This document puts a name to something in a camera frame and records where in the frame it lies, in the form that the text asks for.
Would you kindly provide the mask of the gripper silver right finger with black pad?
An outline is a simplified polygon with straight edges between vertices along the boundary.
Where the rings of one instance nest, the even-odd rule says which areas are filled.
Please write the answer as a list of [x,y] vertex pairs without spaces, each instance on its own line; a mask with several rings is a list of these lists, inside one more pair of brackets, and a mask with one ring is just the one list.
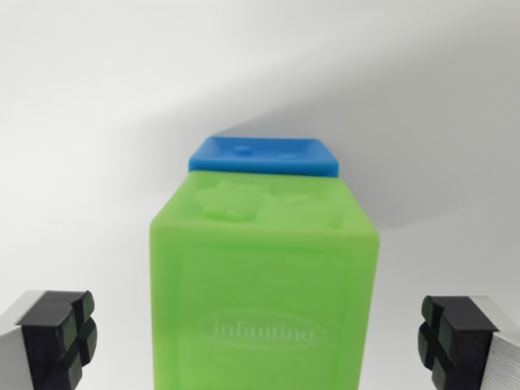
[[518,389],[519,326],[488,297],[426,296],[418,353],[439,390]]

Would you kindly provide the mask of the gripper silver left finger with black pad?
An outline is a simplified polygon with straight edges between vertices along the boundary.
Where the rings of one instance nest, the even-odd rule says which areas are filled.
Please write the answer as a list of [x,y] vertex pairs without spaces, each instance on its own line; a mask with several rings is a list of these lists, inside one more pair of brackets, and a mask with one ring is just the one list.
[[77,388],[98,341],[89,291],[29,290],[1,314],[1,388]]

